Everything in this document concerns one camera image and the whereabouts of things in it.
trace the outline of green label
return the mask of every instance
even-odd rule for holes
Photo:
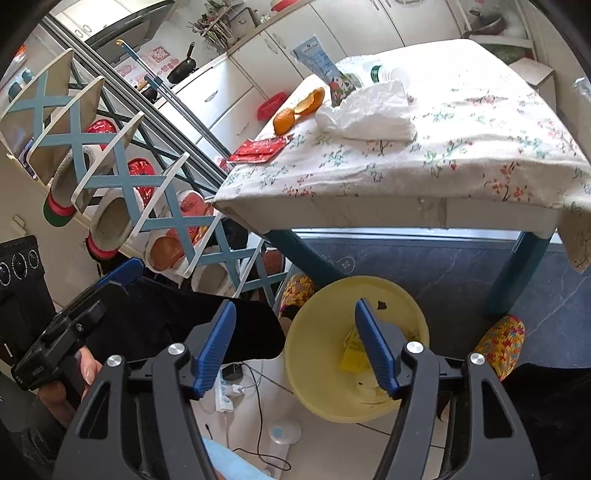
[[[382,68],[381,65],[376,65],[375,67],[372,67],[372,69],[371,69],[370,75],[371,75],[371,79],[374,81],[374,83],[379,83],[378,72],[379,72],[380,68]]]

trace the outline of red bowl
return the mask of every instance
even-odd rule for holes
[[[279,92],[277,95],[269,98],[256,111],[256,117],[259,122],[268,122],[273,118],[273,115],[277,113],[277,110],[279,110],[286,100],[287,94],[285,92]]]
[[[273,11],[273,12],[280,12],[284,8],[287,8],[291,4],[294,4],[296,2],[297,2],[297,0],[281,0],[281,2],[278,2],[275,5],[273,5],[273,7],[271,7],[271,11]]]

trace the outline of human hand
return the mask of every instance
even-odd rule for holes
[[[86,382],[86,387],[82,393],[82,398],[88,392],[90,385],[95,380],[95,377],[100,372],[102,365],[95,360],[87,347],[80,349],[80,373]],[[72,422],[76,410],[66,401],[66,388],[64,384],[55,381],[39,388],[39,399],[47,407],[50,413],[60,424],[68,428]]]

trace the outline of light blue fabric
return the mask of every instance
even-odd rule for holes
[[[258,468],[243,460],[226,447],[203,437],[203,444],[212,460],[213,467],[220,472],[226,480],[269,480],[270,477]]]

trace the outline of blue gripper pad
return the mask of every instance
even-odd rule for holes
[[[101,278],[96,286],[100,287],[110,281],[121,283],[124,287],[134,280],[137,280],[144,274],[144,262],[139,258],[130,258],[124,264],[121,264],[106,277]]]
[[[191,373],[195,376],[193,390],[197,398],[203,398],[216,381],[236,327],[236,306],[231,301],[227,302],[221,312],[217,311],[212,322],[214,327],[201,353],[191,359]]]
[[[378,329],[376,318],[366,299],[358,300],[355,304],[355,325],[378,385],[392,397],[398,389],[395,359]]]

